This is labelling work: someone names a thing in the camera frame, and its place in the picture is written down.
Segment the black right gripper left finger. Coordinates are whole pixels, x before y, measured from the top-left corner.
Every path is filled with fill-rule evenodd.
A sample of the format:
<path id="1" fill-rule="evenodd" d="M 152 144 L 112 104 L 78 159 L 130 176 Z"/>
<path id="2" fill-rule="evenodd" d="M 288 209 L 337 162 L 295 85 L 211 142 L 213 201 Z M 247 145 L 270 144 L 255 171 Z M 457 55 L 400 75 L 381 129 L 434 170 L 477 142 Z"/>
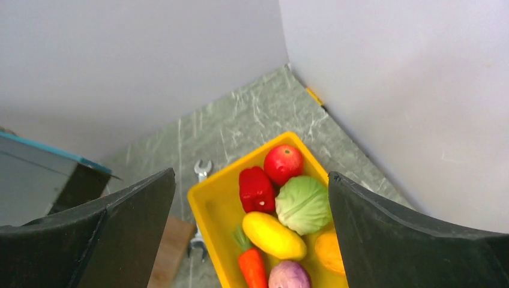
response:
<path id="1" fill-rule="evenodd" d="M 88 203 L 1 227 L 2 287 L 146 287 L 176 188 L 167 168 Z"/>

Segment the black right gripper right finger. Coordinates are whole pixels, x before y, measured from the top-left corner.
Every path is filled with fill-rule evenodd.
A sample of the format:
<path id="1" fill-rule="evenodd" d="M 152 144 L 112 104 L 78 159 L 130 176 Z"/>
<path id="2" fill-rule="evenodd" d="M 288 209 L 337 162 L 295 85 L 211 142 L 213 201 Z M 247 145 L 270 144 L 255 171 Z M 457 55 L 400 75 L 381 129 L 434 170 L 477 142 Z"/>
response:
<path id="1" fill-rule="evenodd" d="M 330 172 L 330 207 L 350 287 L 507 287 L 508 235 L 460 226 Z"/>

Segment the purple toy onion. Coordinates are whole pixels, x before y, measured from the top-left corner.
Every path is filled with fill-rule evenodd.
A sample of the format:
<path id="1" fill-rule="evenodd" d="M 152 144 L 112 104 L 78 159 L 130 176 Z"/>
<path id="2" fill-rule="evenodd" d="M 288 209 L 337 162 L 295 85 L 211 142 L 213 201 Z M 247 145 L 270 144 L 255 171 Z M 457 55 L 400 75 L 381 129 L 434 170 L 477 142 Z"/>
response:
<path id="1" fill-rule="evenodd" d="M 298 263 L 284 260 L 273 267 L 268 280 L 269 288 L 311 288 L 308 272 Z"/>

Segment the red toy apple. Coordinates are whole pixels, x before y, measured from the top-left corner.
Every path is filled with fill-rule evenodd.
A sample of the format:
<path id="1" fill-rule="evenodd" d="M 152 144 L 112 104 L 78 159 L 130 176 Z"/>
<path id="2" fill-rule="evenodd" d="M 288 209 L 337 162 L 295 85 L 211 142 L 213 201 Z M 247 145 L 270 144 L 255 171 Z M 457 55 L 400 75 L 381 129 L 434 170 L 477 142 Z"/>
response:
<path id="1" fill-rule="evenodd" d="M 265 156 L 263 169 L 270 180 L 283 186 L 304 170 L 304 157 L 300 150 L 291 145 L 279 145 Z"/>

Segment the orange toy carrot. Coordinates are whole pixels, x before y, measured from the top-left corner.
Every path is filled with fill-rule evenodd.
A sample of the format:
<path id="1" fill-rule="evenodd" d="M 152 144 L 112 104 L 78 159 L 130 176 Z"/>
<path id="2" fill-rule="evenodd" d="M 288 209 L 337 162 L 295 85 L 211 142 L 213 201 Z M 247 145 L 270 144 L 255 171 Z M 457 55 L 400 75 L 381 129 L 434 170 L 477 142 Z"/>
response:
<path id="1" fill-rule="evenodd" d="M 233 238 L 241 254 L 238 266 L 250 288 L 268 288 L 268 278 L 260 251 L 251 243 L 240 225 L 233 232 Z"/>

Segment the red toy bell pepper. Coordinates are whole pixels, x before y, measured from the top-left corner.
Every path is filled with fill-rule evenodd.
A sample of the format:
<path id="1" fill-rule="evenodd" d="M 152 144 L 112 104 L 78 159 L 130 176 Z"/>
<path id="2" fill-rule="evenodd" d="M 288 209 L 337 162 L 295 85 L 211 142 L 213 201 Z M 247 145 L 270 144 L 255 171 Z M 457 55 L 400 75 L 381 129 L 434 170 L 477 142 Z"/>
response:
<path id="1" fill-rule="evenodd" d="M 257 211 L 272 214 L 276 211 L 276 191 L 261 167 L 242 170 L 238 185 L 239 198 L 246 213 Z"/>

